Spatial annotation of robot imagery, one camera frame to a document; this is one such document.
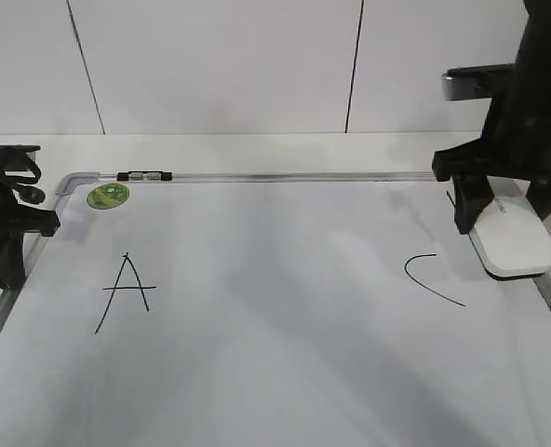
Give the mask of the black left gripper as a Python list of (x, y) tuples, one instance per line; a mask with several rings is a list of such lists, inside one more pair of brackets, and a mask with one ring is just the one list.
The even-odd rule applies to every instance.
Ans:
[(27, 170), (0, 167), (0, 289), (19, 290), (26, 279), (23, 239), (26, 233), (52, 237), (60, 228), (53, 210), (40, 210), (46, 194), (37, 187), (42, 171), (36, 162)]

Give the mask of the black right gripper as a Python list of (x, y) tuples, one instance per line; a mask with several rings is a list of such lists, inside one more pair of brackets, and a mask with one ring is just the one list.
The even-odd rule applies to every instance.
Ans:
[(439, 182), (452, 178), (454, 222), (468, 234), (494, 199), (486, 176), (531, 182), (526, 198), (540, 219), (551, 214), (551, 102), (511, 104), (492, 98), (480, 136), (436, 151), (432, 170)]

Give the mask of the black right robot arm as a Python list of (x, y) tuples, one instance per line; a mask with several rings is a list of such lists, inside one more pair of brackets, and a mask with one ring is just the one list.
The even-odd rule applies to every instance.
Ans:
[(551, 1), (527, 1), (528, 20), (514, 62), (451, 68), (449, 101), (491, 101), (478, 138), (437, 151), (432, 170), (454, 186), (454, 222), (469, 233), (494, 193), (489, 179), (524, 180), (536, 215), (551, 214)]

